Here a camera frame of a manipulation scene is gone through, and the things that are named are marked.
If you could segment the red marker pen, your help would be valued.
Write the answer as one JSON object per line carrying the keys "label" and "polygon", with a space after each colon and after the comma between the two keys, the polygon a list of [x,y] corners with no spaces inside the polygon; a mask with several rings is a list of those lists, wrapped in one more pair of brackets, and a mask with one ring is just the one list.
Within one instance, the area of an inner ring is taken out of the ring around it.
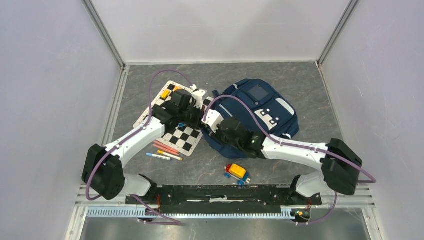
{"label": "red marker pen", "polygon": [[171,148],[171,147],[169,147],[169,146],[167,146],[167,145],[165,145],[165,144],[163,144],[163,143],[161,143],[159,141],[156,141],[155,140],[153,142],[153,146],[155,148],[159,149],[162,152],[166,152],[166,153],[169,153],[169,154],[172,154],[172,155],[176,155],[176,156],[179,156],[180,155],[180,153],[177,150],[175,150],[175,149],[173,149],[173,148]]}

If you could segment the navy blue student backpack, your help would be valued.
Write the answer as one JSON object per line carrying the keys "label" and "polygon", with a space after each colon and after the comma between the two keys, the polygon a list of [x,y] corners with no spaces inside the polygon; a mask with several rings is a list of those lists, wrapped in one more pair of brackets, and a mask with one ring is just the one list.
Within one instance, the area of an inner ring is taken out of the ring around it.
{"label": "navy blue student backpack", "polygon": [[[243,79],[230,85],[222,94],[234,96],[245,103],[268,134],[290,140],[299,132],[298,116],[294,107],[269,83],[261,79]],[[237,118],[251,132],[260,131],[248,111],[232,98],[217,100],[212,109],[225,119]]]}

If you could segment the blue cap white marker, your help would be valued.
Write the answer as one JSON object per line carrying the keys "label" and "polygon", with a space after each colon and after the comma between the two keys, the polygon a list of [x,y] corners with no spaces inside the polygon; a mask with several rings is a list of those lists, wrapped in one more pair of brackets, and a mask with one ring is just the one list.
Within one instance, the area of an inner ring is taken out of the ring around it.
{"label": "blue cap white marker", "polygon": [[157,158],[157,159],[162,159],[162,160],[166,160],[166,161],[172,160],[171,157],[168,157],[168,156],[165,156],[165,155],[159,155],[159,154],[146,153],[146,156],[152,157],[152,158]]}

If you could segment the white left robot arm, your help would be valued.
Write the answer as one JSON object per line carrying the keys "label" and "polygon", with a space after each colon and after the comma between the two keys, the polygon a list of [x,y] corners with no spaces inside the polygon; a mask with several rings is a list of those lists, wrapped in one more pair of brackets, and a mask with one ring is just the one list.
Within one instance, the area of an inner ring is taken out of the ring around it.
{"label": "white left robot arm", "polygon": [[135,195],[145,204],[153,203],[157,190],[152,183],[141,175],[126,175],[124,167],[147,145],[175,130],[179,124],[200,129],[206,98],[204,89],[172,91],[164,102],[149,106],[148,115],[139,126],[105,146],[91,146],[81,177],[86,183],[86,198],[112,200],[125,194]]}

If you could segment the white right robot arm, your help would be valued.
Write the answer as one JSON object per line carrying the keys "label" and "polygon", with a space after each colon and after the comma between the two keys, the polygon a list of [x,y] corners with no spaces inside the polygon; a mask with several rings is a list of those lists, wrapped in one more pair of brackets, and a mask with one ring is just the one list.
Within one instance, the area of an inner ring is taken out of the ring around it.
{"label": "white right robot arm", "polygon": [[340,139],[308,143],[267,136],[261,131],[249,131],[234,117],[218,124],[215,136],[252,159],[284,160],[315,169],[292,181],[288,196],[295,204],[329,189],[347,196],[356,192],[363,161]]}

